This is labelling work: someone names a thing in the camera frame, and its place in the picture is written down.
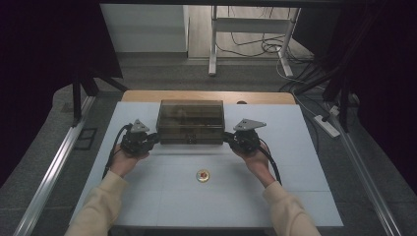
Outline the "dark curtain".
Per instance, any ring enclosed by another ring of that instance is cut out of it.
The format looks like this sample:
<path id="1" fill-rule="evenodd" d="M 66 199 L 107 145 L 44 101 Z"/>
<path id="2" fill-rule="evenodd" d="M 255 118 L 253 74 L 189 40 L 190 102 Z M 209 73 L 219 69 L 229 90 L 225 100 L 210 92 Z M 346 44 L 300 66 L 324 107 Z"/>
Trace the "dark curtain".
<path id="1" fill-rule="evenodd" d="M 330 78 L 324 99 L 357 95 L 362 125 L 417 194 L 417 0 L 359 1 L 303 9 L 293 38 L 326 71 L 346 66 Z"/>
<path id="2" fill-rule="evenodd" d="M 100 0 L 0 0 L 0 187 L 43 125 L 56 90 L 121 76 Z"/>

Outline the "person's right hand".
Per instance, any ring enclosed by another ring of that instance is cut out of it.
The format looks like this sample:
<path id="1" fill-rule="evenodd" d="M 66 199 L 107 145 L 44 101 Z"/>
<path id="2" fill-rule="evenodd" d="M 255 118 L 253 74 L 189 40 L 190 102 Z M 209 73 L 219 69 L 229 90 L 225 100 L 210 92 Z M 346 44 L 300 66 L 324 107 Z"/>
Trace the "person's right hand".
<path id="1" fill-rule="evenodd" d="M 268 168 L 268 158 L 260 150 L 249 154 L 234 150 L 234 153 L 243 159 L 249 171 L 258 178 L 265 188 L 275 181 Z"/>

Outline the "wooden table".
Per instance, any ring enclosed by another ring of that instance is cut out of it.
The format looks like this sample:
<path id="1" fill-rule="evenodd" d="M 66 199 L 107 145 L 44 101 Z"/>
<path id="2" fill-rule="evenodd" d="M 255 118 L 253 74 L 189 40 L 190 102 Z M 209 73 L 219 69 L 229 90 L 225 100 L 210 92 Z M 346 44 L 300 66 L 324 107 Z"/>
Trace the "wooden table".
<path id="1" fill-rule="evenodd" d="M 231 104 L 239 101 L 248 104 L 296 104 L 294 96 L 288 92 L 127 90 L 122 96 L 125 102 L 160 102 L 163 99 L 222 100 Z"/>

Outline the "aluminium rail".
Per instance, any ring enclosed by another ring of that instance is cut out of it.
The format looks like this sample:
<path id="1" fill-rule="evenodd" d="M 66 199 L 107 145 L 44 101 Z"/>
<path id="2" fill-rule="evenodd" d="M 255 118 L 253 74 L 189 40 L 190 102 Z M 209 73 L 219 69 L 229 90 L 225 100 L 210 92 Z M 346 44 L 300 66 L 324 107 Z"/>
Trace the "aluminium rail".
<path id="1" fill-rule="evenodd" d="M 373 205 L 373 209 L 376 212 L 377 217 L 386 232 L 387 236 L 401 236 L 401 232 L 398 230 L 395 219 L 393 218 L 392 212 L 389 209 L 386 200 L 381 194 L 377 187 L 369 169 L 362 159 L 357 147 L 355 146 L 352 138 L 346 133 L 338 122 L 338 119 L 330 114 L 330 120 L 333 122 L 335 128 L 340 133 L 341 141 L 347 151 L 349 159 L 360 179 L 362 186 Z"/>
<path id="2" fill-rule="evenodd" d="M 13 236 L 30 236 L 33 232 L 41 213 L 51 195 L 58 177 L 75 146 L 82 129 L 85 126 L 89 111 L 95 101 L 94 96 L 87 96 L 82 105 L 80 122 L 71 127 L 67 132 L 60 148 L 57 150 L 45 175 L 43 176 L 35 194 L 33 195 L 26 212 L 18 224 Z"/>

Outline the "white metal desk frame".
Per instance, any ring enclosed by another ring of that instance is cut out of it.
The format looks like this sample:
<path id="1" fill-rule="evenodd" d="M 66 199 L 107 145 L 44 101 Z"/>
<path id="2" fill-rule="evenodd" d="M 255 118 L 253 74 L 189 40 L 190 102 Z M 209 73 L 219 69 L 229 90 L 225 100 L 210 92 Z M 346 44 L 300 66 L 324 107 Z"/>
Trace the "white metal desk frame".
<path id="1" fill-rule="evenodd" d="M 211 7 L 211 43 L 208 62 L 208 74 L 216 75 L 216 35 L 219 32 L 243 32 L 243 33 L 277 33 L 283 34 L 283 43 L 277 51 L 279 62 L 286 77 L 292 78 L 293 73 L 287 59 L 287 48 L 292 38 L 300 8 L 295 8 L 293 15 L 287 20 L 276 19 L 243 19 L 243 18 L 219 18 L 217 7 Z"/>

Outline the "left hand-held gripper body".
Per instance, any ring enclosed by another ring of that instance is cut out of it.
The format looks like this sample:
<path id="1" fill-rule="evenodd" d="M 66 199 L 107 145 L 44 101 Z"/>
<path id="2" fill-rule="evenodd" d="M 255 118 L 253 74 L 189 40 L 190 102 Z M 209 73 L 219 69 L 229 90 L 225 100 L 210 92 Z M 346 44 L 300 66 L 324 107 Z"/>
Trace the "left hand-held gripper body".
<path id="1" fill-rule="evenodd" d="M 149 139 L 149 135 L 149 128 L 137 119 L 127 126 L 127 132 L 122 138 L 120 147 L 131 155 L 145 154 L 152 150 L 149 148 L 149 142 L 155 142 Z"/>

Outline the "dark transparent plastic storage box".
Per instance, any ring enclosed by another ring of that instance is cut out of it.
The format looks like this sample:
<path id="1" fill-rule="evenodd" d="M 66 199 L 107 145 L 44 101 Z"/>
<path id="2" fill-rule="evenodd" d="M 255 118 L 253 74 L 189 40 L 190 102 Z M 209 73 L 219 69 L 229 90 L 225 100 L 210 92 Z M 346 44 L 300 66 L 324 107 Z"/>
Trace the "dark transparent plastic storage box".
<path id="1" fill-rule="evenodd" d="M 223 101 L 164 99 L 156 130 L 162 145 L 222 145 Z"/>

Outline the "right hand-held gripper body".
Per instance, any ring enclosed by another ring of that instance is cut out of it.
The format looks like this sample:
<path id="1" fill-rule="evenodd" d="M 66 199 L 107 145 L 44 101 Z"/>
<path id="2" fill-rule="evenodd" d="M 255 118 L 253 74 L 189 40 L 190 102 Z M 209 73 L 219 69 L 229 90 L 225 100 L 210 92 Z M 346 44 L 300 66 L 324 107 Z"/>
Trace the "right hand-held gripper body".
<path id="1" fill-rule="evenodd" d="M 242 119 L 233 130 L 233 140 L 236 142 L 239 152 L 250 153 L 255 151 L 260 145 L 260 138 L 256 132 L 257 128 L 265 127 L 267 124 L 251 119 Z"/>

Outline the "black floor plate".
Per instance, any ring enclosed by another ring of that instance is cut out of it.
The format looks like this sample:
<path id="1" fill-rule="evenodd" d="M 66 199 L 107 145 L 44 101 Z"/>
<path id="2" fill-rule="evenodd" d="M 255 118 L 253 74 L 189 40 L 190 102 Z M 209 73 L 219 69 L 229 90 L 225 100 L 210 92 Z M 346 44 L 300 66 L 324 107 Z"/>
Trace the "black floor plate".
<path id="1" fill-rule="evenodd" d="M 75 150 L 90 150 L 96 135 L 96 128 L 82 129 L 75 144 Z"/>

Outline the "person's left hand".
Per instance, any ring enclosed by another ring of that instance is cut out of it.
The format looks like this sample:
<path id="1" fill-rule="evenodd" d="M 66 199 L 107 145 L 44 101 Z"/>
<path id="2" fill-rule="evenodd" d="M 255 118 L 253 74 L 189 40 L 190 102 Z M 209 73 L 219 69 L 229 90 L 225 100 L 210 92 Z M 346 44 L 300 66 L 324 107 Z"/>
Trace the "person's left hand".
<path id="1" fill-rule="evenodd" d="M 112 156 L 111 165 L 109 170 L 114 174 L 124 178 L 129 172 L 131 172 L 137 163 L 149 156 L 149 153 L 140 155 L 131 155 L 122 150 L 119 145 L 116 146 L 116 150 Z"/>

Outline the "white power strip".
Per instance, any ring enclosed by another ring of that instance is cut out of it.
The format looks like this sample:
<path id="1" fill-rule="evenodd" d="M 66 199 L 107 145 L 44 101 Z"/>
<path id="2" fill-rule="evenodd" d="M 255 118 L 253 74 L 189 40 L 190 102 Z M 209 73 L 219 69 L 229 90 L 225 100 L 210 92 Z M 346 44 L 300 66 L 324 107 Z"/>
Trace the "white power strip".
<path id="1" fill-rule="evenodd" d="M 332 126 L 330 122 L 325 121 L 322 115 L 315 116 L 314 120 L 332 138 L 340 136 L 340 133 Z"/>

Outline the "white cabinet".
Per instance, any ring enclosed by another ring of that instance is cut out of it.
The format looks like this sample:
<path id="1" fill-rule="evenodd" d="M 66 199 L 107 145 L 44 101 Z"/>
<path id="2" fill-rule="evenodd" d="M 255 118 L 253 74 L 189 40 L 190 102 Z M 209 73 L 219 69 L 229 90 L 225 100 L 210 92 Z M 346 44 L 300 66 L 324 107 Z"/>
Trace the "white cabinet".
<path id="1" fill-rule="evenodd" d="M 120 53 L 186 53 L 187 5 L 101 4 L 114 49 Z"/>

